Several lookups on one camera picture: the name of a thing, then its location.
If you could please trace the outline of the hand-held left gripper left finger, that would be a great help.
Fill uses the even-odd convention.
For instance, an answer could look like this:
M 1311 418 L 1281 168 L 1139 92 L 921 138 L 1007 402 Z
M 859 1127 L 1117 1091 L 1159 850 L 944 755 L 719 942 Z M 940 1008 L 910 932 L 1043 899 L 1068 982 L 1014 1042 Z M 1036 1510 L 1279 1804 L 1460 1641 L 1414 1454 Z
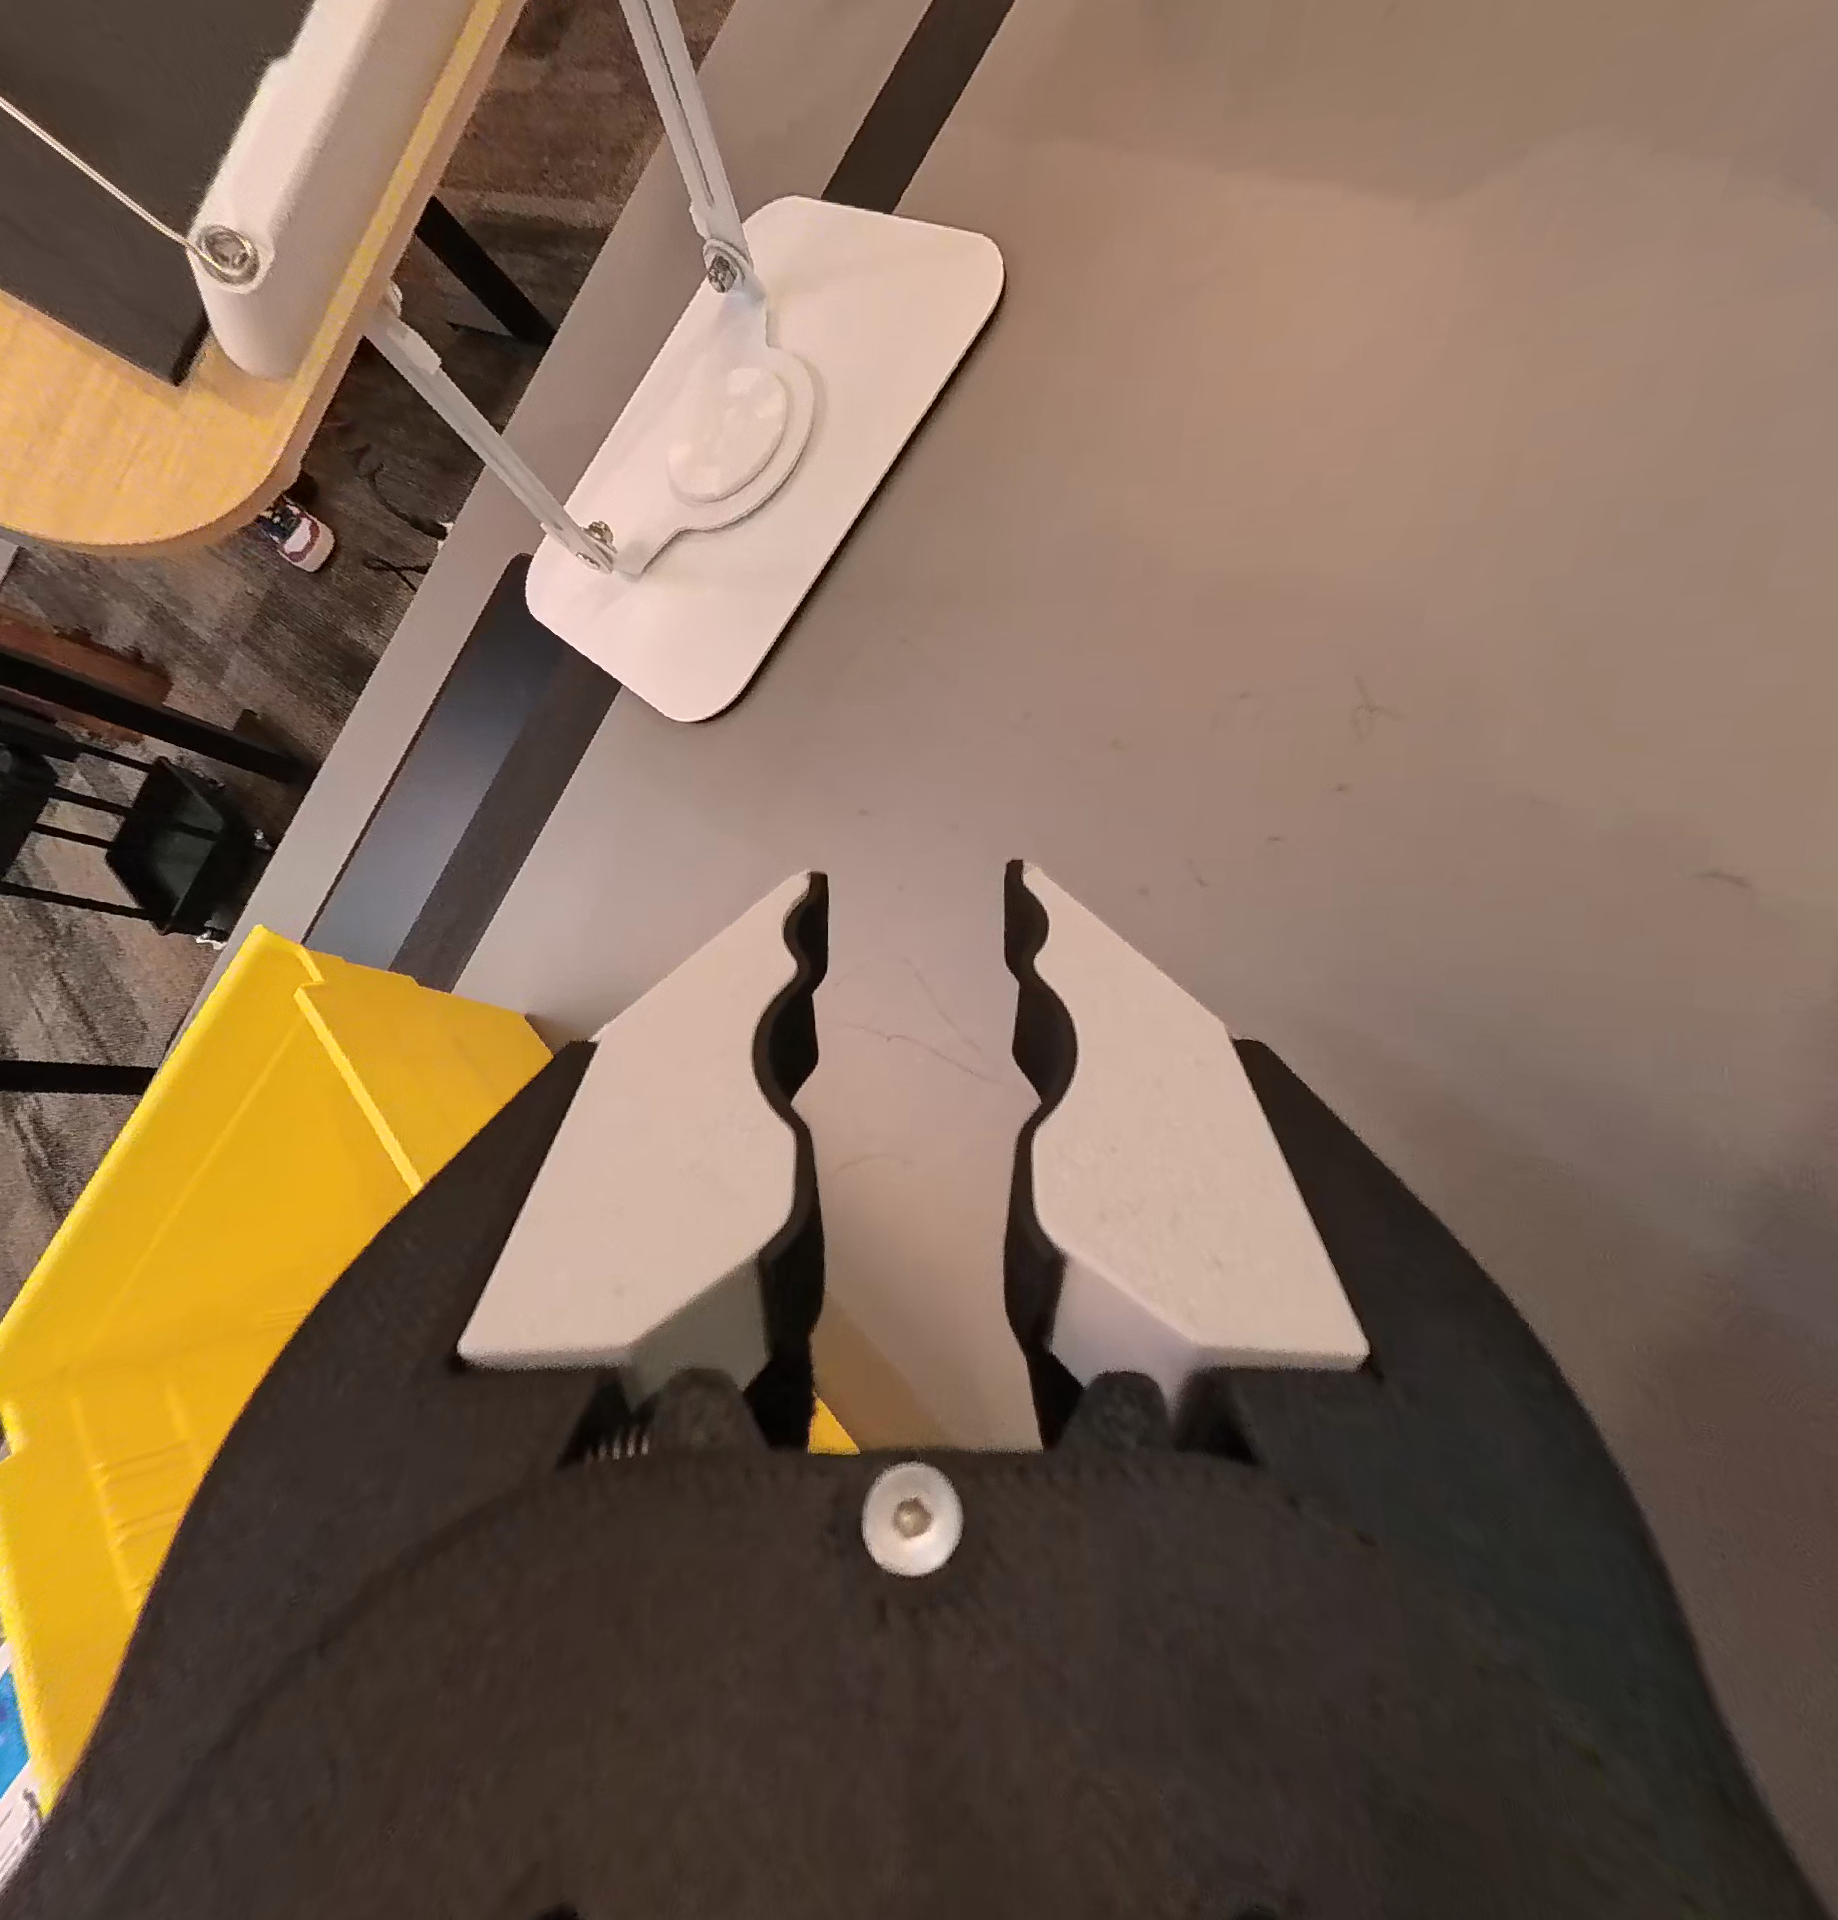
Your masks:
M 597 1369 L 624 1408 L 713 1370 L 769 1444 L 810 1446 L 824 1235 L 792 1101 L 826 965 L 826 876 L 788 876 L 596 1031 L 465 1365 Z

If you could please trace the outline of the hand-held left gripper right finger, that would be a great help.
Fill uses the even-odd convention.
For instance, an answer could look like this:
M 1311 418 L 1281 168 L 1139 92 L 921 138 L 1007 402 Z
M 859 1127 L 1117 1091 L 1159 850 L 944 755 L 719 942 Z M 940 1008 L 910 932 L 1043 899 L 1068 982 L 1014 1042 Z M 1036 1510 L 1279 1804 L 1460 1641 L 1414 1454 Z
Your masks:
M 1371 1349 L 1240 1047 L 1045 869 L 1003 876 L 1011 1158 L 1003 1303 L 1040 1444 L 1107 1376 L 1176 1426 L 1232 1370 L 1357 1373 Z

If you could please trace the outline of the yellow plastic storage bin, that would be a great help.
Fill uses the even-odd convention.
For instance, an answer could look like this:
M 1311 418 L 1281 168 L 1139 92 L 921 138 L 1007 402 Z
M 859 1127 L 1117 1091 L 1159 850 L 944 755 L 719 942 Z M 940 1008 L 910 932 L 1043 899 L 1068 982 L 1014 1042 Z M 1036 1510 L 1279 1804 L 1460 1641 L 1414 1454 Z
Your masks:
M 258 932 L 0 1327 L 0 1631 L 44 1814 L 119 1823 L 379 1580 L 643 1439 L 456 1356 L 581 1072 Z

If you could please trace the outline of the black utility cart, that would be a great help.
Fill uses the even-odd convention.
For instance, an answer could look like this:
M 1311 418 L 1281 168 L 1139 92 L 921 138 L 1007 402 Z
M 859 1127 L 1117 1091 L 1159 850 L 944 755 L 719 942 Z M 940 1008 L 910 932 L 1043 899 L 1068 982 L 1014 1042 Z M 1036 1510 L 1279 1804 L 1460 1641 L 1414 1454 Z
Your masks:
M 25 882 L 21 861 L 36 843 L 93 851 L 114 893 Z M 271 850 L 219 781 L 0 699 L 0 901 L 131 922 L 217 950 Z

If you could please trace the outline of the light wooden desk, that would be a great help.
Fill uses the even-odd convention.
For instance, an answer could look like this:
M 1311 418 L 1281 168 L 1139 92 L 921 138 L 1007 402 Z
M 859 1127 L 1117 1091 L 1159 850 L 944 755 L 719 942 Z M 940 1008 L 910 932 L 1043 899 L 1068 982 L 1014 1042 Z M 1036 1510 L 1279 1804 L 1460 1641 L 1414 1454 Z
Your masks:
M 169 386 L 0 290 L 4 538 L 82 553 L 174 553 L 243 528 L 297 478 L 519 12 L 519 3 L 464 12 L 292 378 L 238 372 L 210 343 Z

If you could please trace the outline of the dark desk mat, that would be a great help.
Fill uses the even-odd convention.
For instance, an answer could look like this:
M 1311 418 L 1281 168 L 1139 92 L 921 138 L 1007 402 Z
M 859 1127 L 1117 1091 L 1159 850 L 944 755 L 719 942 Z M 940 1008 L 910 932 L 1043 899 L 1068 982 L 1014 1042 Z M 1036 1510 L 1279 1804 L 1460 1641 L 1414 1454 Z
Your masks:
M 0 97 L 184 233 L 306 3 L 0 3 Z M 0 109 L 0 291 L 162 381 L 208 338 L 179 248 Z

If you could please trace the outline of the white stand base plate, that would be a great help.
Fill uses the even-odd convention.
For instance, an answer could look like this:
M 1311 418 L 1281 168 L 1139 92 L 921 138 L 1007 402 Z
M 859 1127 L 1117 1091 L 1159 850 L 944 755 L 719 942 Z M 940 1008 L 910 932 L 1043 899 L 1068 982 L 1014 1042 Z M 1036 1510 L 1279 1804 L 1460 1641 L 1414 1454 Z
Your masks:
M 571 492 L 535 622 L 679 723 L 731 707 L 1003 296 L 986 235 L 803 196 L 747 225 L 756 291 L 700 286 Z

